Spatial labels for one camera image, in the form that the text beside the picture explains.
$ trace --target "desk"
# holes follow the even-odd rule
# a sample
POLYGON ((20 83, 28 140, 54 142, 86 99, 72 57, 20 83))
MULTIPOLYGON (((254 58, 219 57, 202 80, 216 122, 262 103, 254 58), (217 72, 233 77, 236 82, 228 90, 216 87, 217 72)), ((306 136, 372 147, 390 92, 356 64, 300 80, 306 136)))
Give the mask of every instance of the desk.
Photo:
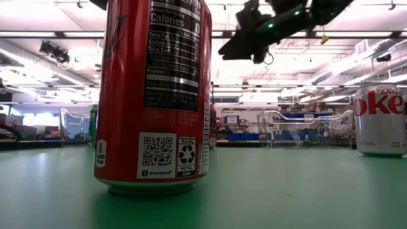
POLYGON ((107 192, 92 148, 0 153, 0 228, 407 228, 407 160, 348 149, 216 148, 189 192, 107 192))

